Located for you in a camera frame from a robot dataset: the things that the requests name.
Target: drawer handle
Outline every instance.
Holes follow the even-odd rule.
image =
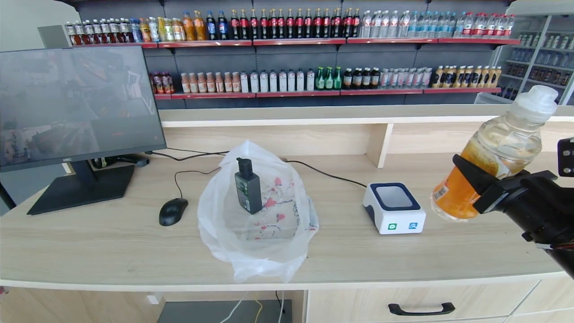
[[[448,303],[442,303],[441,304],[443,306],[443,310],[440,312],[419,312],[419,313],[414,313],[414,312],[405,312],[401,309],[401,305],[399,304],[389,304],[389,311],[395,315],[401,315],[401,316],[429,316],[429,315],[445,315],[445,314],[450,314],[452,312],[455,311],[455,306],[448,302]]]

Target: orange juice bottle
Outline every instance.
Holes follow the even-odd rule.
[[[556,111],[557,96],[542,85],[521,93],[506,115],[480,126],[460,155],[499,179],[522,171],[542,150],[540,127]],[[479,197],[455,167],[433,190],[430,205],[445,219],[466,221],[478,215],[472,205]]]

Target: green bottle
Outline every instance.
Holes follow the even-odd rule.
[[[339,66],[335,67],[335,80],[333,82],[333,87],[335,90],[341,89],[341,84],[343,83],[341,80],[341,68]]]
[[[316,75],[315,79],[317,80],[317,83],[315,84],[317,91],[324,90],[325,89],[325,76],[323,75],[323,68],[322,67],[319,67],[319,69],[317,70],[317,75]]]
[[[327,66],[327,79],[325,80],[325,89],[332,90],[333,89],[333,68],[331,66]]]

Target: bottle cap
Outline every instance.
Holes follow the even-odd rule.
[[[535,85],[530,91],[520,93],[510,106],[510,112],[517,117],[531,122],[543,123],[548,121],[556,112],[558,106],[554,100],[558,92],[548,86]]]

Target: black bottle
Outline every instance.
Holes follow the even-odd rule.
[[[255,214],[263,209],[261,203],[261,183],[253,173],[251,159],[237,158],[239,171],[235,173],[235,188],[239,205],[247,212]]]

